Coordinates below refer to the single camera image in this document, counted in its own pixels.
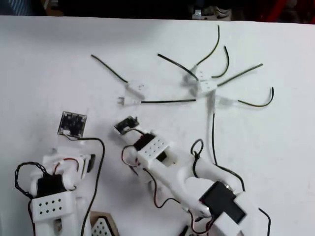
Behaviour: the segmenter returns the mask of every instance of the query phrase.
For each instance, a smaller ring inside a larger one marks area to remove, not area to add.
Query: wire connector
[[[118,98],[118,103],[122,104],[123,106],[128,106],[128,105],[138,105],[141,104],[140,100],[133,99],[131,97],[119,97]]]
[[[217,85],[212,81],[198,81],[194,88],[196,97],[208,96],[212,91],[217,89]]]
[[[141,100],[145,99],[148,93],[148,88],[141,81],[129,81],[126,89]]]

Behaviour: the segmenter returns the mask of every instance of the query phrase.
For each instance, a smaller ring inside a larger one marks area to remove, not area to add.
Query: white connector
[[[129,81],[126,85],[126,89],[141,100],[144,100],[148,93],[148,87],[141,81]]]
[[[119,100],[118,103],[122,104],[123,106],[141,104],[140,100],[136,100],[131,97],[119,97],[118,100]]]
[[[190,69],[190,71],[195,75],[196,72],[197,72],[197,65],[194,65],[192,69]],[[188,84],[191,84],[191,83],[195,83],[196,82],[196,79],[189,73],[187,73],[185,76],[184,76],[184,81]]]
[[[198,81],[194,88],[196,97],[208,96],[212,91],[217,89],[217,84],[209,80]]]

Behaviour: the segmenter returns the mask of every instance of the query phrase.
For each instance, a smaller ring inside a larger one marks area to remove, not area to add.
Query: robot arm
[[[183,210],[198,217],[211,217],[211,231],[216,235],[237,236],[240,232],[244,236],[252,235],[252,215],[258,207],[251,203],[246,192],[233,193],[238,186],[233,175],[200,158],[195,167],[198,176],[214,184],[197,199],[185,187],[185,181],[194,176],[193,155],[161,135],[145,132],[132,117],[115,125],[115,130],[136,150],[134,169],[138,175],[148,179],[148,173],[145,173],[148,171],[172,192]]]
[[[89,206],[92,205],[93,199],[89,205],[74,190],[76,185],[92,170],[95,155],[84,154],[84,141],[68,138],[68,135],[81,138],[85,121],[84,115],[64,112],[58,131],[58,134],[63,134],[63,136],[58,136],[58,148],[52,149],[49,155],[44,156],[42,164],[23,163],[16,171],[17,189],[31,199],[29,211],[34,235],[78,236],[82,233],[82,229],[84,229],[82,236],[92,234],[90,221],[86,219],[89,219]],[[18,185],[18,172],[23,165],[27,164],[38,167],[31,173],[30,193],[25,192]]]

